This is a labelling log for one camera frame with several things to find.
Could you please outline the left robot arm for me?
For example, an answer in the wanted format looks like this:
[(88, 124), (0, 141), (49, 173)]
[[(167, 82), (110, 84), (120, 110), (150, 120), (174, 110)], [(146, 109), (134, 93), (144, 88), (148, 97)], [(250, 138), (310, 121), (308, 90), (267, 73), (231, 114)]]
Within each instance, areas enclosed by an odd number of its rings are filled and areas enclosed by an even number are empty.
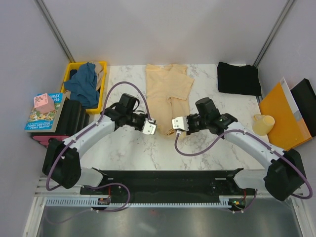
[(149, 119), (148, 114), (136, 112), (134, 106), (138, 102), (137, 98), (125, 93), (117, 103), (105, 109), (102, 117), (75, 135), (63, 141), (51, 139), (42, 167), (48, 180), (65, 189), (82, 185), (91, 187), (97, 194), (104, 194), (108, 190), (104, 174), (96, 168), (82, 167), (80, 159), (99, 140), (125, 125), (143, 134), (153, 135), (155, 122)]

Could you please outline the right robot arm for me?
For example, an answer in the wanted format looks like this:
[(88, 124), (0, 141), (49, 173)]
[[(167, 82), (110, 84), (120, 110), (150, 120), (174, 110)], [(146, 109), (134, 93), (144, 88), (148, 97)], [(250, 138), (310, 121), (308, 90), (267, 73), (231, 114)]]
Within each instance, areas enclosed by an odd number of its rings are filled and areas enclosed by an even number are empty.
[(302, 159), (296, 150), (286, 151), (265, 142), (234, 116), (221, 114), (208, 97), (198, 100), (196, 108), (198, 113), (184, 118), (188, 135), (208, 130), (218, 138), (238, 146), (263, 166), (263, 170), (242, 169), (234, 174), (226, 182), (229, 193), (235, 195), (243, 189), (252, 188), (267, 191), (274, 198), (284, 201), (306, 184)]

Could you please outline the cream yellow t shirt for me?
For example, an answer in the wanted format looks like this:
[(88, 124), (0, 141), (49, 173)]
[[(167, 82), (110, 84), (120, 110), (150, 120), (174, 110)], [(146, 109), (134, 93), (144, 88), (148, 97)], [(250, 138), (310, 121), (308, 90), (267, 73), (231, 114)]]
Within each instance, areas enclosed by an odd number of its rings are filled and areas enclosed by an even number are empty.
[(186, 65), (146, 66), (146, 96), (151, 117), (164, 137), (175, 134), (172, 120), (190, 114), (189, 94), (194, 79), (187, 76)]

